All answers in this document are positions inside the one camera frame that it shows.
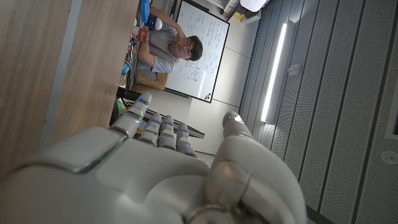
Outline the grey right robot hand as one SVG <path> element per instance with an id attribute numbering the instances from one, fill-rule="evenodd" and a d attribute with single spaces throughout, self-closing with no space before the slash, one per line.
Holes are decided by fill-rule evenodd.
<path id="1" fill-rule="evenodd" d="M 2 223 L 305 223 L 289 167 L 254 140 L 234 111 L 211 165 L 187 125 L 153 115 L 141 94 L 108 129 L 89 128 L 25 160 L 1 179 Z"/>

